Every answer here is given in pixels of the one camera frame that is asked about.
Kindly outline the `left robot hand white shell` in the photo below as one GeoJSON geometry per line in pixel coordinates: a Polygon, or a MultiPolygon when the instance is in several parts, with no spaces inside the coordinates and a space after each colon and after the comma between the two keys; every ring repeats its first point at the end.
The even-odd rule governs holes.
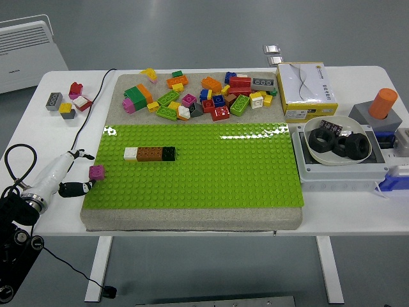
{"type": "Polygon", "coordinates": [[[22,193],[22,196],[35,194],[40,197],[44,206],[50,203],[51,196],[58,191],[59,184],[68,173],[74,160],[84,157],[94,160],[95,157],[86,153],[83,149],[70,150],[52,160],[34,179],[31,187],[22,193]]]}

